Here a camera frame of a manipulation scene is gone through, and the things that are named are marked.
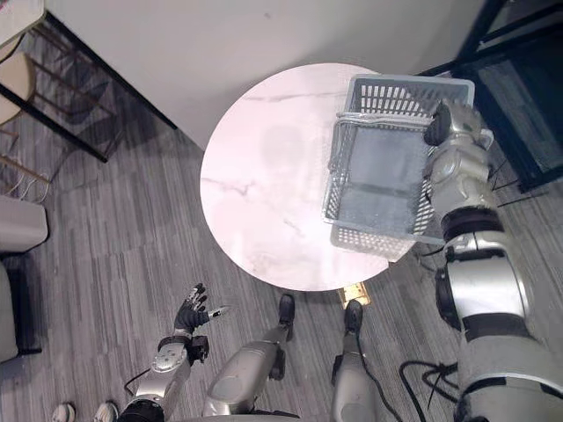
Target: sneaker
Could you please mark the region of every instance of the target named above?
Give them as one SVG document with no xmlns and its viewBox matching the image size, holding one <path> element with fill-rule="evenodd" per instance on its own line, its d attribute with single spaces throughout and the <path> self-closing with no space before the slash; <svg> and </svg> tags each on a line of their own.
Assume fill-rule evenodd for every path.
<svg viewBox="0 0 563 422">
<path fill-rule="evenodd" d="M 70 403 L 61 403 L 55 407 L 51 422 L 74 422 L 77 411 Z"/>
<path fill-rule="evenodd" d="M 99 406 L 94 422 L 115 422 L 118 417 L 117 406 L 112 402 L 105 402 Z"/>
<path fill-rule="evenodd" d="M 353 332 L 355 334 L 360 333 L 362 328 L 363 320 L 363 307 L 356 299 L 348 302 L 346 306 L 346 312 L 344 313 L 344 326 L 346 328 L 346 333 Z"/>
</svg>

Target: white wall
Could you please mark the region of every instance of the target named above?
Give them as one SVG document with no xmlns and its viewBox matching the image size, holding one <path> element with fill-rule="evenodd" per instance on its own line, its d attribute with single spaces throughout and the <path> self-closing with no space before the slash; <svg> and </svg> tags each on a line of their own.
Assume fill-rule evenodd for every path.
<svg viewBox="0 0 563 422">
<path fill-rule="evenodd" d="M 346 62 L 416 73 L 453 58 L 484 0 L 47 0 L 202 148 L 247 89 Z"/>
</svg>

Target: black robot shoe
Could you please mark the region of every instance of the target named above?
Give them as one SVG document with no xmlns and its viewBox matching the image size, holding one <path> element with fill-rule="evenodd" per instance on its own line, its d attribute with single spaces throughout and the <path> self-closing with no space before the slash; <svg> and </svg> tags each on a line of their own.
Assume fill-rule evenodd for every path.
<svg viewBox="0 0 563 422">
<path fill-rule="evenodd" d="M 359 334 L 362 328 L 363 307 L 356 299 L 348 302 L 344 313 L 344 327 L 346 333 L 353 332 Z"/>
<path fill-rule="evenodd" d="M 280 299 L 280 325 L 289 327 L 287 341 L 293 338 L 293 320 L 296 317 L 296 301 L 292 295 L 283 295 Z"/>
</svg>

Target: round table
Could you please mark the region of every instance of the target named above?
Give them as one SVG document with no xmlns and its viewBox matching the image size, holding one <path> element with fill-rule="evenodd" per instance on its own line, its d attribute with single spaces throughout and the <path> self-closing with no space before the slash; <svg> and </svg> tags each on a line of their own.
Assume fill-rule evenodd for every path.
<svg viewBox="0 0 563 422">
<path fill-rule="evenodd" d="M 201 203 L 224 252 L 265 282 L 332 290 L 373 277 L 385 258 L 333 246 L 321 212 L 333 124 L 358 66 L 289 69 L 251 88 L 217 125 L 201 168 Z"/>
</svg>

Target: gray plastic basket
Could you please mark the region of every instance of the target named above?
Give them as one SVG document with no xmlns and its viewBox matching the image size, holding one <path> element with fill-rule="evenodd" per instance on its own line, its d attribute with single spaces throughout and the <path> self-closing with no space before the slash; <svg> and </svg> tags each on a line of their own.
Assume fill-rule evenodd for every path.
<svg viewBox="0 0 563 422">
<path fill-rule="evenodd" d="M 473 95 L 473 83 L 461 79 L 358 75 L 345 112 L 428 120 L 442 98 L 472 105 Z M 335 125 L 323 206 L 325 221 L 334 224 L 333 244 L 389 260 L 413 241 L 443 244 L 422 177 L 432 153 L 424 129 L 420 123 Z"/>
</svg>

